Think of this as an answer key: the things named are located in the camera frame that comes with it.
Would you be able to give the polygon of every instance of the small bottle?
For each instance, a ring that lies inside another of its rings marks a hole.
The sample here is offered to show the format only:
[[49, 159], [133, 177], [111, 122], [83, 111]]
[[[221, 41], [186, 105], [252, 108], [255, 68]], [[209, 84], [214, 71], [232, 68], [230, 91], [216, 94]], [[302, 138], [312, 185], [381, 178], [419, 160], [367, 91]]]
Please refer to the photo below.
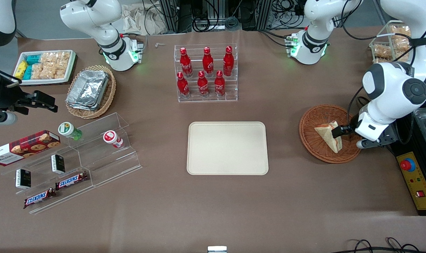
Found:
[[77, 141], [81, 138], [82, 132], [74, 127], [73, 124], [69, 122], [63, 122], [58, 127], [58, 133], [67, 138], [74, 139]]
[[203, 48], [202, 64], [203, 64], [203, 70], [205, 71], [206, 77], [212, 77], [214, 72], [213, 57], [211, 56], [210, 52], [211, 50], [209, 47], [206, 46], [205, 48]]
[[214, 91], [218, 97], [223, 97], [225, 95], [225, 80], [222, 77], [221, 70], [216, 72], [216, 79], [214, 80]]
[[191, 59], [186, 53], [186, 48], [180, 48], [180, 65], [182, 66], [183, 74], [186, 78], [192, 77]]
[[104, 141], [108, 144], [112, 144], [115, 148], [120, 148], [124, 144], [124, 140], [121, 139], [120, 136], [118, 136], [118, 134], [113, 130], [105, 132]]
[[191, 96], [191, 93], [189, 92], [188, 82], [183, 77], [182, 72], [177, 73], [177, 79], [177, 87], [179, 88], [180, 96], [182, 97], [182, 99], [189, 98]]
[[205, 78], [205, 73], [203, 71], [199, 71], [199, 79], [197, 79], [197, 86], [199, 86], [200, 96], [206, 98], [210, 95], [210, 91], [208, 90], [208, 80]]
[[232, 75], [233, 65], [235, 59], [232, 55], [232, 47], [227, 46], [225, 48], [225, 56], [224, 56], [224, 76], [229, 77]]

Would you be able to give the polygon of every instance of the red-capped bottle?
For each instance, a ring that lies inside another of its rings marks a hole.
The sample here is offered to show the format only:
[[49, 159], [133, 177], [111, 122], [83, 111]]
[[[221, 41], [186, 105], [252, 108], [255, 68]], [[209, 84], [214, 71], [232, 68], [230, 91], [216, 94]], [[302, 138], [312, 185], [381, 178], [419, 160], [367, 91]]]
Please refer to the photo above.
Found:
[[202, 64], [203, 64], [203, 71], [205, 71], [206, 77], [212, 77], [214, 72], [213, 57], [211, 56], [210, 52], [211, 50], [209, 47], [206, 46], [205, 48], [203, 48]]
[[214, 91], [218, 97], [223, 97], [225, 95], [225, 80], [222, 77], [221, 70], [216, 72], [216, 79], [214, 80]]
[[177, 73], [177, 79], [177, 87], [179, 88], [181, 98], [189, 98], [191, 96], [191, 93], [189, 92], [188, 82], [184, 78], [182, 72]]
[[199, 86], [200, 96], [206, 98], [210, 95], [210, 91], [208, 90], [208, 80], [205, 78], [205, 73], [203, 71], [199, 71], [199, 79], [197, 79], [197, 86]]
[[186, 53], [186, 48], [180, 48], [180, 65], [182, 66], [183, 74], [186, 78], [192, 77], [191, 59]]
[[235, 63], [235, 59], [232, 55], [232, 47], [227, 46], [225, 48], [225, 56], [224, 56], [224, 76], [229, 77], [232, 75], [233, 65]]

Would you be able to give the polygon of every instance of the small black box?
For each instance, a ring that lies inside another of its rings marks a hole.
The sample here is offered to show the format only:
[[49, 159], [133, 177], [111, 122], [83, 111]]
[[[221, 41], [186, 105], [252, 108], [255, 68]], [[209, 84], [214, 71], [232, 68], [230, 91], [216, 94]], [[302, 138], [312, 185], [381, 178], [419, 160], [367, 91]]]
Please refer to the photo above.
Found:
[[32, 177], [30, 171], [17, 169], [16, 187], [20, 189], [29, 189], [32, 186]]
[[63, 157], [54, 154], [51, 156], [52, 160], [52, 172], [55, 172], [57, 174], [63, 174], [65, 173], [65, 160]]

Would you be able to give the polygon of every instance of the wicker basket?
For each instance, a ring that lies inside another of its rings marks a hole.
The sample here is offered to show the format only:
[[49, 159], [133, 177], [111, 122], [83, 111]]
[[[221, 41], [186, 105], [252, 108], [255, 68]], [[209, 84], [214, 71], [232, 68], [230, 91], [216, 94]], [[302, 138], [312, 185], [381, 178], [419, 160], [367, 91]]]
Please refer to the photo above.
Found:
[[347, 111], [342, 107], [332, 104], [321, 104], [312, 107], [302, 116], [299, 123], [299, 133], [303, 145], [315, 157], [330, 163], [344, 163], [353, 160], [361, 149], [356, 143], [361, 139], [355, 134], [341, 136], [342, 149], [335, 154], [322, 137], [314, 129], [320, 124], [336, 120], [343, 125], [347, 122]]
[[[101, 70], [101, 71], [108, 73], [108, 75], [109, 75], [109, 80], [108, 80], [108, 83], [107, 83], [107, 89], [105, 90], [104, 97], [102, 98], [102, 102], [100, 103], [99, 109], [97, 109], [96, 111], [75, 109], [75, 108], [70, 107], [68, 105], [68, 103], [66, 103], [66, 107], [68, 108], [68, 111], [70, 111], [70, 113], [72, 115], [77, 116], [77, 117], [81, 117], [81, 118], [85, 118], [85, 119], [91, 119], [91, 118], [99, 117], [100, 115], [104, 114], [108, 110], [108, 108], [110, 107], [111, 102], [113, 101], [114, 93], [116, 91], [116, 80], [114, 79], [114, 76], [113, 76], [113, 73], [111, 72], [111, 70], [109, 70], [107, 67], [104, 67], [104, 66], [96, 65], [96, 66], [87, 67], [84, 70], [94, 70], [94, 71]], [[68, 90], [68, 94], [71, 92], [71, 89], [74, 86], [75, 80], [80, 75], [80, 73], [77, 74], [77, 76], [71, 82], [70, 88]]]

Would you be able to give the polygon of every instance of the brown table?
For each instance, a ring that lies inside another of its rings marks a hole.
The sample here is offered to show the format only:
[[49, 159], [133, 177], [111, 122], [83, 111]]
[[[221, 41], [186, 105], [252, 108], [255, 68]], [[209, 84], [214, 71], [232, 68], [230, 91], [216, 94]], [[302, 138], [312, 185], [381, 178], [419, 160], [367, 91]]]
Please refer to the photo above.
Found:
[[[352, 32], [368, 36], [379, 29]], [[221, 43], [230, 33], [149, 37], [142, 64], [115, 72], [118, 89], [105, 114], [118, 112], [130, 123], [143, 168], [38, 215], [21, 208], [13, 178], [0, 175], [0, 252], [193, 253], [211, 245], [226, 245], [231, 253], [331, 252], [353, 248], [351, 239], [387, 246], [387, 236], [426, 250], [426, 217], [415, 214], [388, 151], [363, 150], [352, 162], [333, 165], [309, 154], [299, 138], [298, 121], [308, 108], [347, 106], [370, 66], [369, 41], [336, 29], [323, 59], [305, 66], [258, 32], [233, 34], [238, 35], [240, 98], [206, 104], [177, 102], [174, 45]], [[155, 48], [156, 42], [166, 46]], [[76, 72], [105, 65], [92, 39], [19, 39], [19, 49], [72, 49], [79, 56]], [[63, 121], [88, 123], [66, 110], [67, 88], [39, 87], [55, 96], [59, 112], [31, 109], [30, 115], [19, 115], [15, 125], [0, 128], [0, 145], [56, 130]], [[187, 136], [194, 121], [263, 122], [269, 172], [189, 175]]]

